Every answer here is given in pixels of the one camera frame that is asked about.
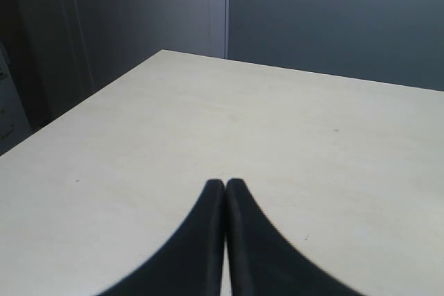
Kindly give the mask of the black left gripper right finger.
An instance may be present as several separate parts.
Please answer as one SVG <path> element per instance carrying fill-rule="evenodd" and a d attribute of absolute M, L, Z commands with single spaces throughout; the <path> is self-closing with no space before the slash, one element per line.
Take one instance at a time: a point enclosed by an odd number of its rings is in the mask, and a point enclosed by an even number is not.
<path fill-rule="evenodd" d="M 265 216 L 246 183 L 228 181 L 226 229 L 233 295 L 358 295 L 294 248 Z"/>

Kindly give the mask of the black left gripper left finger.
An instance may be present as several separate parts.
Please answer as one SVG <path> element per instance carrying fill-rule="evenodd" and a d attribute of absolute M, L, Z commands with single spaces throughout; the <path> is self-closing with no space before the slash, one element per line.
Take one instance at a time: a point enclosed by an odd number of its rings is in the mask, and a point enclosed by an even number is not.
<path fill-rule="evenodd" d="M 224 184 L 208 180 L 169 240 L 102 295 L 219 295 L 224 258 Z"/>

